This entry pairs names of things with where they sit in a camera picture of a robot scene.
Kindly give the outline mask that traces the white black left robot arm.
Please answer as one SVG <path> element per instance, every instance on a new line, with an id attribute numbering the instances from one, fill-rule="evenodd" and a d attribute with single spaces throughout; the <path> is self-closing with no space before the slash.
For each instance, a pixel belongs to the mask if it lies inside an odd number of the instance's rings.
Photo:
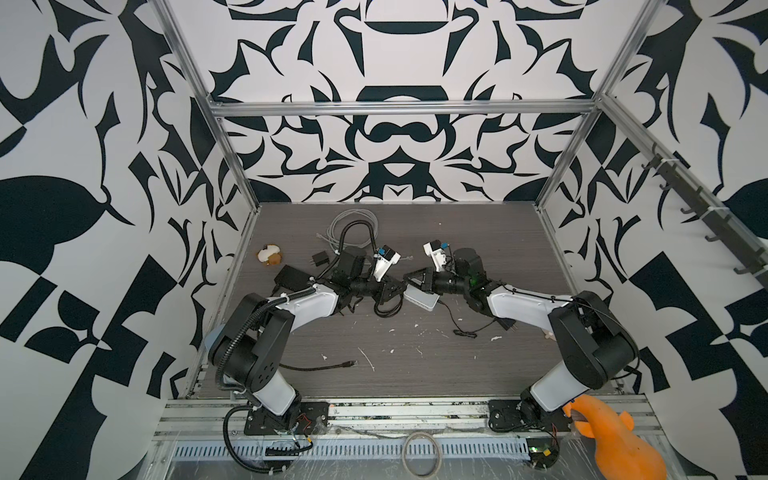
<path id="1" fill-rule="evenodd" d="M 279 371 L 290 334 L 352 308 L 359 299 L 370 298 L 376 307 L 402 299 L 405 284 L 389 274 L 400 260 L 387 245 L 371 256 L 346 247 L 322 273 L 304 277 L 278 296 L 245 296 L 206 339 L 217 388 L 256 400 L 275 416 L 292 411 L 299 393 Z"/>

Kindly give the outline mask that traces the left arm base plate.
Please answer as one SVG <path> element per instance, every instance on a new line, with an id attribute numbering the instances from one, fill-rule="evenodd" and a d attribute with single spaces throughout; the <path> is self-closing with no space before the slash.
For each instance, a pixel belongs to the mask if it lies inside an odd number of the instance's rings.
<path id="1" fill-rule="evenodd" d="M 246 417 L 246 436 L 266 436 L 289 432 L 309 435 L 317 428 L 325 428 L 329 416 L 328 402 L 294 402 L 288 410 L 277 415 L 263 406 L 252 409 Z"/>

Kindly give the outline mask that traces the black ribbed switch box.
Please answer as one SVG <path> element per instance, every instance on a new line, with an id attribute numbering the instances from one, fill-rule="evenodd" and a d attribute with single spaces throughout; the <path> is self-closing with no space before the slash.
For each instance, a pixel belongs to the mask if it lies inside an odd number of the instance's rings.
<path id="1" fill-rule="evenodd" d="M 297 292 L 312 286 L 313 283 L 313 277 L 309 273 L 290 265 L 284 265 L 274 278 L 274 291 L 284 289 Z"/>

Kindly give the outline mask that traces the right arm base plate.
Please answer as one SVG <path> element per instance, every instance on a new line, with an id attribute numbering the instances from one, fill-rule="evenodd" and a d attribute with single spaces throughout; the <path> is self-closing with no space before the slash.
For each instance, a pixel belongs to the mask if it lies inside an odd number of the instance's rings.
<path id="1" fill-rule="evenodd" d="M 490 400 L 488 410 L 488 427 L 497 433 L 570 430 L 571 421 L 562 411 L 546 412 L 531 399 Z"/>

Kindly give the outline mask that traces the white network switch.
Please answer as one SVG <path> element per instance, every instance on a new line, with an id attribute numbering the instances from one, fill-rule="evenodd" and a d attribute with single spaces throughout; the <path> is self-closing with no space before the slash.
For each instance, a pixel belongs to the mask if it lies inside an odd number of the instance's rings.
<path id="1" fill-rule="evenodd" d="M 432 312 L 440 300 L 438 294 L 424 292 L 413 285 L 407 286 L 403 296 L 408 302 L 428 312 Z"/>

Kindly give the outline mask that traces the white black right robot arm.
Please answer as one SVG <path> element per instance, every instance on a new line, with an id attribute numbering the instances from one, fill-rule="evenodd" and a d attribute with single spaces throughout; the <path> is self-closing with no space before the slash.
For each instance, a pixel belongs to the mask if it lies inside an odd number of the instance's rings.
<path id="1" fill-rule="evenodd" d="M 634 339 L 597 294 L 562 297 L 493 280 L 471 248 L 447 253 L 428 243 L 425 251 L 433 265 L 404 275 L 411 303 L 431 310 L 443 295 L 459 295 L 501 325 L 522 322 L 554 336 L 561 361 L 521 394 L 523 417 L 532 420 L 602 388 L 639 358 Z"/>

